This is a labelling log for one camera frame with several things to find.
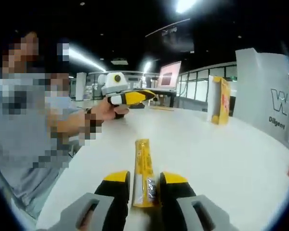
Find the gray t-shirt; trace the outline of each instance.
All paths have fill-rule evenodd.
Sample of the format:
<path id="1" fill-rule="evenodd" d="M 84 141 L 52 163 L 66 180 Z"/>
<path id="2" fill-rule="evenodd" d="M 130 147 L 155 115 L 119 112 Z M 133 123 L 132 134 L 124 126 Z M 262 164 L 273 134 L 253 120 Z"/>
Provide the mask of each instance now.
<path id="1" fill-rule="evenodd" d="M 25 206 L 51 186 L 69 159 L 68 147 L 47 131 L 41 108 L 56 109 L 63 120 L 80 110 L 69 97 L 47 96 L 37 84 L 43 78 L 16 74 L 0 80 L 0 171 Z"/>

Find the hand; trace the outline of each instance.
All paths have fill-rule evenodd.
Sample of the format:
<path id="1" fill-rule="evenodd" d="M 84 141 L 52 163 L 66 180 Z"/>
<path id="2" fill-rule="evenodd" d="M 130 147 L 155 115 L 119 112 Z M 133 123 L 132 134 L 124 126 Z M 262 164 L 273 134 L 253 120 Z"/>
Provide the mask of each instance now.
<path id="1" fill-rule="evenodd" d="M 92 113 L 96 114 L 96 120 L 112 120 L 116 117 L 116 113 L 126 115 L 129 112 L 127 106 L 114 107 L 104 98 L 100 104 L 92 109 Z"/>

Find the glass wall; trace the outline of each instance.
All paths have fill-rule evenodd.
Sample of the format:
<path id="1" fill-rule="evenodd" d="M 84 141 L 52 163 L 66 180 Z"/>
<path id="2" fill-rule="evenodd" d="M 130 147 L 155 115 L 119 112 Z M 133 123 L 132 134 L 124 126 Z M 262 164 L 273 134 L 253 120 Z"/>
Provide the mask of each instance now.
<path id="1" fill-rule="evenodd" d="M 92 94 L 90 94 L 89 97 L 93 100 L 102 98 L 102 91 L 97 84 L 100 74 L 103 73 L 94 72 L 87 75 L 86 86 L 88 89 L 92 89 Z M 146 78 L 143 78 L 143 73 L 141 72 L 125 71 L 123 74 L 125 75 L 130 88 L 156 88 L 158 86 L 158 73 L 145 74 Z M 177 96 L 206 102 L 208 99 L 209 75 L 226 78 L 231 86 L 231 96 L 236 96 L 237 70 L 235 62 L 204 67 L 180 74 L 177 84 Z M 73 94 L 73 91 L 75 91 L 74 84 L 76 84 L 75 79 L 71 81 L 70 95 L 72 98 L 75 95 Z"/>
<path id="2" fill-rule="evenodd" d="M 178 78 L 177 96 L 206 102 L 209 75 L 224 77 L 231 86 L 231 96 L 236 96 L 236 63 L 214 65 L 181 74 Z"/>

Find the white table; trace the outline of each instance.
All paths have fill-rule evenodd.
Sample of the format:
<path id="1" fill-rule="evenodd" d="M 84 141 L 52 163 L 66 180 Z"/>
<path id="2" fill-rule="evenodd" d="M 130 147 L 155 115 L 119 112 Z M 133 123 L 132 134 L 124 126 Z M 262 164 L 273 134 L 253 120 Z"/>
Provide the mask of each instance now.
<path id="1" fill-rule="evenodd" d="M 49 228 L 61 211 L 84 193 L 94 193 L 106 175 L 129 170 L 131 192 L 126 231 L 145 230 L 150 218 L 131 211 L 135 141 L 150 139 L 153 170 L 180 174 L 230 215 L 241 231 L 261 230 L 289 189 L 289 150 L 236 119 L 227 126 L 206 122 L 206 113 L 175 109 L 131 110 L 123 120 L 105 122 L 54 186 L 37 222 Z"/>

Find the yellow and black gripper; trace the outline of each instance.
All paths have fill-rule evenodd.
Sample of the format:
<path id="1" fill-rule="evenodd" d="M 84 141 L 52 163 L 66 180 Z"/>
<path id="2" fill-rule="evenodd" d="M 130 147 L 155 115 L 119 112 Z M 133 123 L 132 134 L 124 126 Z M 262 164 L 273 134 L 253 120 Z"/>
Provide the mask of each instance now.
<path id="1" fill-rule="evenodd" d="M 86 193 L 63 210 L 60 221 L 48 231 L 79 231 L 84 219 L 89 221 L 87 231 L 122 231 L 129 198 L 130 172 L 112 173 L 103 179 L 94 194 Z"/>
<path id="2" fill-rule="evenodd" d="M 162 172 L 159 193 L 166 231 L 238 231 L 225 211 L 206 196 L 196 196 L 180 175 Z"/>
<path id="3" fill-rule="evenodd" d="M 110 96 L 108 97 L 108 102 L 112 105 L 134 105 L 143 101 L 151 100 L 154 97 L 155 94 L 150 90 L 137 90 Z"/>

